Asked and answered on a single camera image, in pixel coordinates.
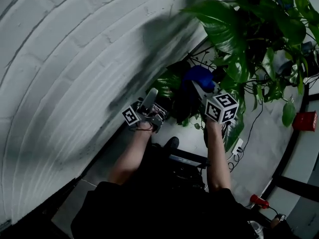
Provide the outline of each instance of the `red handle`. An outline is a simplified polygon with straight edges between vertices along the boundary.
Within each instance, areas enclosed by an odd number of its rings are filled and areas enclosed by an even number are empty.
[[[269,207],[269,203],[266,200],[258,197],[255,194],[250,197],[250,202],[252,202],[256,205],[261,205],[263,209],[266,209]]]

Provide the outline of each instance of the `white plug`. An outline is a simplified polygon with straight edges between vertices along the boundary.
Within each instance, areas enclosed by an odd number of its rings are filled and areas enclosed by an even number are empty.
[[[239,151],[239,148],[243,145],[243,140],[241,138],[238,138],[233,150],[231,151],[231,153],[233,153],[234,155],[236,155]]]

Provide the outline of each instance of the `forearm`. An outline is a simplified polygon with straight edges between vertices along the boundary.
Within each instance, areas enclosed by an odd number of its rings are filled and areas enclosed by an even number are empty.
[[[109,182],[122,185],[138,169],[141,164],[146,145],[151,136],[149,131],[136,131],[132,141],[116,161]]]
[[[221,126],[211,120],[206,123],[208,132],[207,184],[209,191],[230,189],[230,172],[225,157],[225,148],[221,135]]]

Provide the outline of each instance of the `red object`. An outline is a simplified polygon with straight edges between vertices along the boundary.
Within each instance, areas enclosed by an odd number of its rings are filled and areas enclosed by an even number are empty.
[[[297,113],[295,120],[293,122],[294,130],[300,131],[315,131],[317,124],[317,113],[307,112],[307,113]]]
[[[256,205],[260,205],[263,209],[266,209],[269,207],[269,203],[266,200],[258,197],[255,194],[250,197],[250,202],[252,202]]]

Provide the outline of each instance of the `hand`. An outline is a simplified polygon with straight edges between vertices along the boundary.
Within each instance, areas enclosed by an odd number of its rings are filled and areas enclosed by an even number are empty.
[[[221,125],[209,117],[206,118],[206,127],[207,127],[207,130],[213,129],[213,130],[221,131]]]
[[[143,134],[149,134],[149,135],[154,134],[152,124],[147,122],[140,122],[138,125],[137,132],[140,132]]]

